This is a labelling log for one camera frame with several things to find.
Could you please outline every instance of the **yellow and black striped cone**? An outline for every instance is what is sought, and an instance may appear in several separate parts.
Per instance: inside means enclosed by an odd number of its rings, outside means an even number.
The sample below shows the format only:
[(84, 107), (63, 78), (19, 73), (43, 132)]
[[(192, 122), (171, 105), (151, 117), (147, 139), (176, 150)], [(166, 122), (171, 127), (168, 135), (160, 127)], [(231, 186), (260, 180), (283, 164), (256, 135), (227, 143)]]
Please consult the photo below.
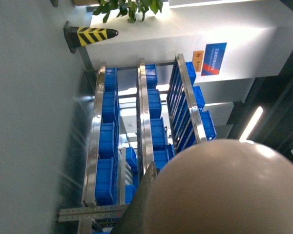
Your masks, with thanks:
[(117, 35), (118, 31), (114, 29), (72, 27), (68, 21), (64, 26), (64, 36), (72, 53), (75, 53), (78, 47), (114, 38)]

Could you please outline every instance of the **metal shelf frame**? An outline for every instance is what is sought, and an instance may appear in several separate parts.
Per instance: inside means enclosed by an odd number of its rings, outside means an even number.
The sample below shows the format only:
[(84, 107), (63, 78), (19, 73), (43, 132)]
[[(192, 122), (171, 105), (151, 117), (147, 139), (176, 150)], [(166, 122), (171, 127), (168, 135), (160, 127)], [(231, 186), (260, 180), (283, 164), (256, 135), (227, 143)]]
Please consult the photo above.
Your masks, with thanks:
[[(205, 134), (205, 130), (204, 130), (204, 127), (203, 127), (200, 111), (199, 111), (199, 108), (197, 106), (197, 102), (196, 102), (195, 95), (194, 95), (194, 92), (193, 92), (193, 87), (192, 87), (192, 84), (191, 84), (191, 80), (190, 80), (190, 77), (189, 77), (189, 74), (188, 74), (188, 69), (187, 69), (185, 58), (184, 58), (183, 54), (178, 54), (176, 56), (176, 58), (175, 58), (167, 98), (169, 97), (169, 94), (172, 92), (172, 85), (171, 84), (173, 82), (172, 79), (174, 79), (174, 74), (175, 74), (175, 71), (176, 71), (177, 67), (179, 68), (179, 71), (180, 71), (180, 77), (181, 77), (182, 86), (176, 88), (177, 94), (178, 94), (177, 95), (178, 99), (176, 100), (176, 102), (171, 103), (169, 105), (168, 100), (167, 100), (167, 106), (168, 106), (168, 115), (169, 115), (171, 134), (172, 134), (175, 149), (179, 148), (179, 146), (180, 146), (180, 144), (182, 142), (181, 139), (186, 137), (186, 141), (184, 143), (184, 146), (181, 149), (181, 150), (183, 150), (185, 148), (187, 142), (189, 141), (190, 136), (193, 133), (193, 131), (194, 131), (196, 143), (201, 143), (201, 142), (207, 141), (207, 139), (206, 139), (206, 134)], [(188, 111), (189, 111), (189, 114), (190, 114), (190, 119), (189, 119), (189, 121), (187, 121), (187, 123), (185, 125), (185, 128), (184, 128), (184, 132), (182, 133), (180, 139), (178, 139), (177, 137), (180, 134), (180, 128), (178, 130), (175, 128), (175, 126), (173, 124), (173, 120), (175, 118), (178, 118), (178, 119), (182, 118), (181, 122), (185, 121), (184, 119), (185, 119), (186, 114), (184, 114), (183, 117), (180, 116), (181, 115), (180, 113), (179, 113), (178, 116), (176, 116), (176, 114), (177, 114), (177, 106), (181, 102), (181, 96), (182, 96), (183, 92), (185, 93), (185, 97), (186, 97), (186, 101), (187, 101), (187, 105), (188, 105)], [(193, 125), (193, 129), (190, 132), (190, 134), (188, 134), (186, 136), (185, 131), (186, 131), (187, 127), (191, 123)]]
[[(179, 67), (183, 89), (187, 98), (188, 109), (190, 112), (191, 122), (196, 137), (196, 142), (206, 141), (205, 131), (201, 121), (200, 113), (197, 108), (196, 99), (193, 88), (188, 76), (188, 70), (182, 54), (178, 54), (175, 60), (161, 61), (156, 63), (157, 66), (174, 65)], [(147, 173), (149, 168), (155, 171), (152, 133), (150, 124), (150, 114), (147, 96), (147, 76), (146, 63), (143, 58), (138, 61), (137, 66), (119, 67), (117, 70), (126, 70), (137, 68), (137, 140), (138, 140), (138, 174), (139, 180)], [(102, 122), (103, 94), (105, 86), (105, 70), (106, 64), (103, 63), (98, 71), (96, 83), (93, 118), (90, 131), (90, 141), (88, 147), (88, 155), (86, 160), (86, 169), (84, 176), (84, 188), (82, 204), (85, 207), (62, 209), (59, 213), (59, 222), (79, 221), (78, 234), (91, 234), (93, 227), (101, 230), (101, 227), (107, 227), (117, 223), (122, 217), (128, 205), (125, 204), (125, 187), (127, 181), (132, 181), (132, 174), (128, 173), (129, 166), (126, 164), (126, 149), (122, 149), (122, 155), (119, 156), (118, 163), (118, 205), (97, 206), (95, 201), (96, 174), (99, 159), (99, 141), (100, 128)], [(174, 146), (176, 147), (176, 139), (173, 131), (173, 118), (169, 113), (169, 121)]]
[(147, 76), (144, 58), (138, 62), (137, 76), (137, 141), (139, 180), (154, 161), (151, 121), (147, 96)]
[(90, 131), (90, 142), (84, 174), (84, 189), (82, 203), (85, 206), (96, 206), (95, 188), (97, 180), (97, 168), (99, 159), (100, 128), (102, 122), (102, 105), (105, 83), (106, 64), (103, 63), (97, 78), (92, 124)]

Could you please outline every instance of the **storage bin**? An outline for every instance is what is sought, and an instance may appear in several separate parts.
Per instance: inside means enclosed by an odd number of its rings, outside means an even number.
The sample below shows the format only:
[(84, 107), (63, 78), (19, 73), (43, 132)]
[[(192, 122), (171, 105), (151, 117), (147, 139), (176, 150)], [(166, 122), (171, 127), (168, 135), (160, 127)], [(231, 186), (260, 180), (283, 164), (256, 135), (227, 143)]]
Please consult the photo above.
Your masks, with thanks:
[(147, 96), (150, 118), (160, 118), (162, 113), (160, 91), (157, 89), (148, 89)]
[(197, 107), (199, 108), (199, 111), (202, 111), (205, 106), (205, 101), (200, 86), (194, 86), (193, 92), (196, 99)]
[(195, 82), (195, 78), (196, 78), (196, 73), (195, 73), (195, 70), (194, 70), (193, 63), (192, 62), (186, 62), (186, 66), (187, 66), (187, 69), (188, 69), (188, 74), (189, 74), (189, 77), (190, 77), (191, 84), (193, 85), (194, 82)]
[(136, 189), (138, 189), (139, 186), (139, 176), (138, 173), (132, 174), (132, 184), (135, 186)]
[(178, 153), (185, 149), (184, 146), (188, 145), (188, 141), (190, 140), (190, 135), (193, 132), (192, 121), (190, 121), (188, 123), (188, 125), (185, 126), (185, 129), (182, 131), (182, 133), (183, 132), (184, 132), (184, 134), (180, 135), (180, 139), (179, 139), (180, 143), (178, 141), (178, 143), (179, 143), (179, 147), (177, 148)]
[(126, 185), (126, 195), (125, 195), (125, 203), (128, 204), (131, 202), (133, 197), (135, 196), (136, 188), (132, 184)]
[(166, 145), (166, 149), (168, 152), (168, 159), (171, 160), (175, 156), (174, 146), (171, 144)]
[(117, 203), (117, 183), (112, 158), (98, 160), (95, 198), (101, 206)]
[(163, 118), (151, 119), (151, 133), (153, 150), (159, 151), (165, 149), (166, 135)]
[(133, 173), (137, 173), (138, 172), (138, 159), (137, 159), (137, 155), (135, 153), (135, 151), (133, 150), (132, 147), (128, 147), (126, 148), (126, 162), (129, 164), (129, 166), (131, 167), (131, 171)]
[(146, 85), (148, 89), (155, 89), (157, 85), (157, 71), (155, 64), (146, 65)]
[(103, 93), (102, 118), (103, 123), (118, 122), (119, 105), (117, 105), (116, 91)]
[(154, 161), (156, 168), (161, 170), (169, 161), (167, 150), (154, 151)]
[(209, 111), (200, 112), (201, 119), (203, 122), (203, 127), (206, 134), (207, 140), (214, 140), (217, 137), (217, 133), (214, 127), (213, 120), (211, 119)]
[(99, 155), (100, 159), (114, 158), (115, 166), (117, 166), (118, 161), (118, 139), (115, 135), (115, 124), (112, 123), (102, 123), (100, 128), (100, 141), (99, 141)]
[(106, 92), (118, 92), (116, 68), (106, 68), (104, 87)]

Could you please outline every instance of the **green leaves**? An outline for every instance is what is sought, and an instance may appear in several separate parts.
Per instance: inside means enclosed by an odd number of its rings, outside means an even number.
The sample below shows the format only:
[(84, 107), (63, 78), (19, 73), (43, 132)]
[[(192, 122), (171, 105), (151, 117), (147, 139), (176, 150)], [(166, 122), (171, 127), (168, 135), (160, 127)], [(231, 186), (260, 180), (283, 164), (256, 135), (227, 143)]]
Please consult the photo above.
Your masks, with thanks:
[(116, 16), (125, 16), (128, 14), (128, 22), (136, 21), (136, 12), (142, 13), (142, 20), (145, 20), (146, 12), (151, 9), (154, 14), (158, 11), (162, 12), (163, 2), (161, 0), (101, 0), (100, 6), (93, 12), (93, 15), (106, 14), (103, 23), (106, 23), (112, 10), (119, 8)]
[(108, 12), (108, 13), (103, 17), (103, 23), (106, 23), (106, 22), (107, 22), (107, 19), (108, 19), (110, 13), (111, 13), (111, 12)]

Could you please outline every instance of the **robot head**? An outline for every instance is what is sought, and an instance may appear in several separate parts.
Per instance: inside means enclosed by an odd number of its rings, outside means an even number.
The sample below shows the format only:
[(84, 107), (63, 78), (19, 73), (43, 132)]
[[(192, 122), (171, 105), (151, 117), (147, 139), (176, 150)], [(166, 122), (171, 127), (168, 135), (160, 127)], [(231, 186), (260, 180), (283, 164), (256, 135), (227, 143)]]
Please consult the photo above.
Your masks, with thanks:
[(256, 143), (192, 146), (151, 185), (144, 228), (145, 234), (293, 234), (293, 165)]

